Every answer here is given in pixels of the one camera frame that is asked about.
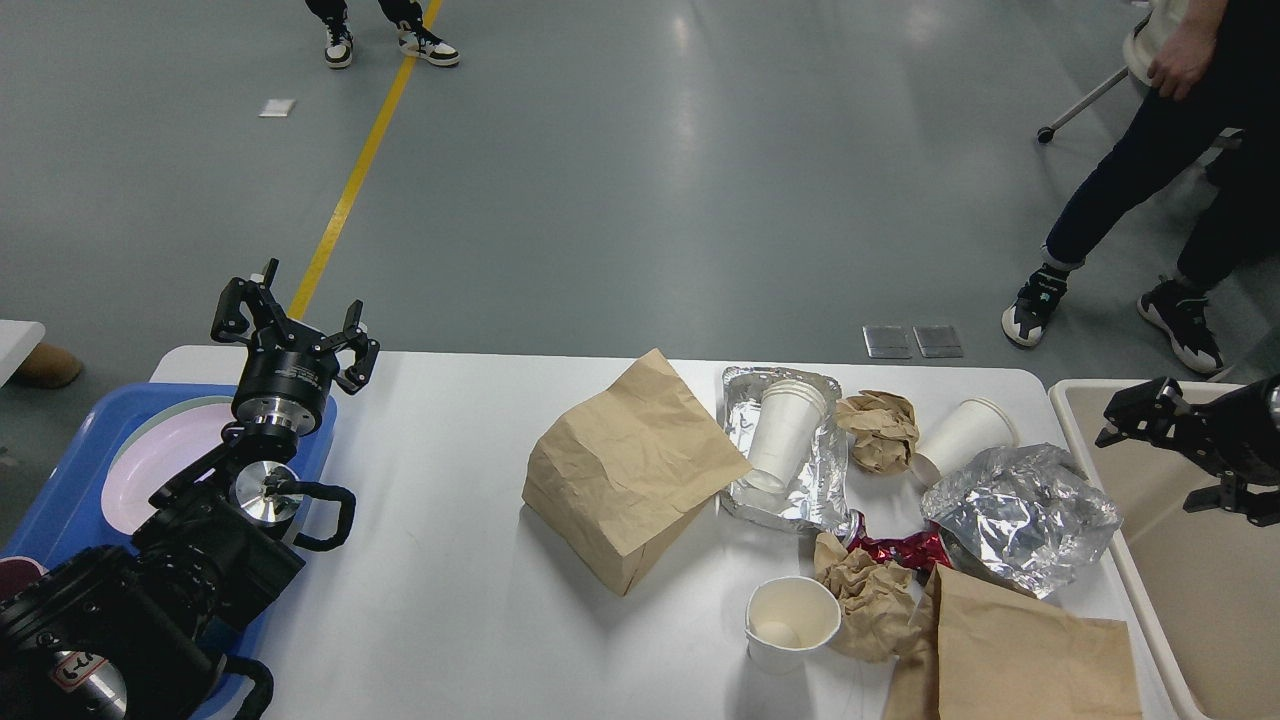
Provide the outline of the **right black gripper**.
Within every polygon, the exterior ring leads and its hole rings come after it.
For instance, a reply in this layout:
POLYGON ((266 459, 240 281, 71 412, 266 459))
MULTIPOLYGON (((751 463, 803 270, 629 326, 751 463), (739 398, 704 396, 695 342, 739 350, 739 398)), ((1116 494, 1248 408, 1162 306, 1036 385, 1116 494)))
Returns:
POLYGON ((1198 406, 1167 377, 1120 389, 1103 410, 1094 446, 1135 439, 1171 451, 1213 450, 1235 477, 1192 491, 1183 511, 1224 510, 1245 515, 1254 527, 1275 525, 1277 489, 1252 491, 1244 480, 1279 479, 1277 383, 1272 375, 1198 406))

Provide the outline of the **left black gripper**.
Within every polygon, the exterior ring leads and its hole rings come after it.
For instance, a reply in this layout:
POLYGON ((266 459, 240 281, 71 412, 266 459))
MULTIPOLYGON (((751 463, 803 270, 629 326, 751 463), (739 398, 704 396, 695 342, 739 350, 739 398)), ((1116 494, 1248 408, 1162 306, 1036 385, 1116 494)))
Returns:
POLYGON ((344 325, 315 341, 315 354, 291 348, 291 319, 271 292, 278 259, 248 279, 232 277, 210 329, 214 342, 247 350, 232 414, 242 424, 275 424, 308 436, 323 425, 332 384, 348 396, 369 384, 380 352, 362 323, 364 301, 348 306, 344 325))

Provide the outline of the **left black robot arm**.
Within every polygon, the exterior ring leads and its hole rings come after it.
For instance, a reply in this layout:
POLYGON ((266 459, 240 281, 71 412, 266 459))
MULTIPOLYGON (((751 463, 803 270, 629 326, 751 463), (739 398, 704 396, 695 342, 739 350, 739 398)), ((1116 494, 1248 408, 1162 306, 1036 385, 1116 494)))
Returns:
POLYGON ((247 348, 219 445, 148 497, 131 546, 82 550, 3 600, 5 719, 188 719, 227 675, 250 680, 238 719, 260 719, 270 669, 209 642, 242 632, 305 566, 347 542, 357 500, 291 468, 333 386, 371 379, 380 345, 355 300, 326 334, 285 314, 278 261, 228 281, 210 336, 247 348))

